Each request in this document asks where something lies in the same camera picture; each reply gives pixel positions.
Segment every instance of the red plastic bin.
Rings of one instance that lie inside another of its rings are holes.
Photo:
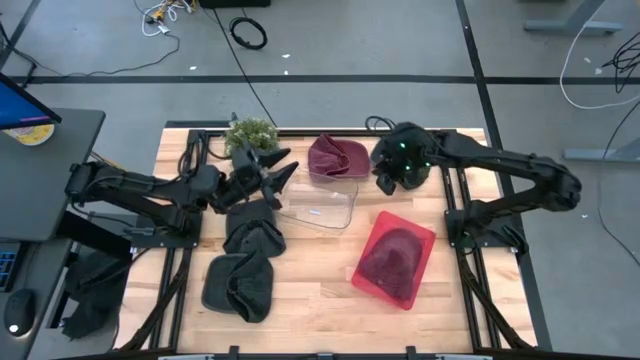
[[[436,235],[389,212],[378,215],[351,283],[404,310],[416,300]]]

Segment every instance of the wooden table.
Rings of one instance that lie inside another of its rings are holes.
[[[486,143],[482,129],[457,130]],[[176,163],[185,149],[188,132],[189,129],[164,130],[155,176],[176,175]],[[290,147],[292,152],[279,165],[297,160],[301,168],[307,168],[307,150],[314,140],[281,139],[281,146]],[[369,151],[377,142],[374,137],[353,140]],[[211,149],[222,153],[222,141],[212,140]],[[208,161],[222,171],[230,171],[230,162],[211,156]],[[467,170],[467,178],[472,198],[491,200],[500,196],[494,173],[472,168]],[[461,204],[457,184],[454,189]],[[270,259],[275,270],[274,300],[269,316],[260,324],[207,310],[201,303],[207,268],[215,257],[224,254],[225,241],[224,216],[207,210],[200,245],[191,261],[178,351],[227,353],[229,346],[238,345],[242,353],[403,353],[406,346],[414,345],[424,353],[470,352],[460,276],[443,220],[446,207],[440,169],[434,168],[423,186],[411,192],[398,187],[391,197],[377,188],[373,176],[360,183],[351,224],[341,234],[280,221],[278,228],[285,235],[287,251]],[[418,298],[410,311],[394,308],[350,284],[369,232],[382,210],[437,234]],[[505,248],[485,248],[482,252],[494,302],[523,339],[535,344],[515,256]],[[116,347],[131,338],[155,305],[164,258],[165,250],[154,249],[131,269]],[[479,305],[476,308],[483,344],[488,346],[484,315]],[[165,314],[161,345],[168,338],[171,321],[167,319],[171,319],[171,312]]]

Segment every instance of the gray floor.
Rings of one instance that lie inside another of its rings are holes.
[[[154,5],[138,0],[140,6]],[[566,16],[577,1],[467,0],[480,60],[487,76],[557,77],[570,38],[531,35],[526,19]],[[27,2],[0,0],[2,21],[12,32]],[[266,9],[248,9],[269,33],[261,52],[238,49],[251,75],[412,74],[462,75],[473,71],[453,1],[273,0]],[[239,11],[220,11],[223,23]],[[580,39],[568,75],[611,76],[596,68],[640,28],[633,0],[610,0],[596,20],[619,21],[625,30],[605,38]],[[218,25],[202,12],[179,12],[169,23],[181,38],[179,53],[165,62],[126,75],[240,74]],[[131,1],[42,0],[18,48],[61,73],[113,70],[155,60],[174,46],[172,39],[145,38]],[[11,56],[3,73],[24,75],[27,64]],[[36,75],[53,75],[38,70]],[[256,84],[256,91],[282,126],[360,126],[370,114],[425,126],[486,127],[475,85],[415,83]],[[150,172],[167,120],[264,116],[245,84],[66,84],[31,85],[29,91],[51,107],[95,108],[107,121],[96,150],[125,167]],[[595,105],[634,96],[629,86],[569,86],[577,102]],[[604,146],[629,106],[584,111],[570,106],[555,85],[489,86],[504,146],[560,161],[565,147]],[[636,114],[614,142],[640,134]],[[640,269],[602,230],[596,211],[599,166],[564,162],[583,181],[583,201],[569,213],[537,211],[524,216],[552,344],[557,351],[640,356],[637,334]],[[605,165],[603,212],[612,230],[640,250],[634,228],[640,196],[633,183],[638,169]],[[515,180],[517,190],[526,182]],[[106,350],[102,340],[77,346],[77,353]],[[46,358],[69,344],[47,335],[33,358]]]

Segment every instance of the monitor screen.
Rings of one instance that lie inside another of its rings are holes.
[[[0,129],[59,123],[60,117],[0,74]]]

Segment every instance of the potted plant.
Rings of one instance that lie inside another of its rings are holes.
[[[225,155],[240,147],[246,139],[256,149],[274,150],[278,148],[278,130],[270,122],[257,117],[231,122],[231,128],[224,135]]]

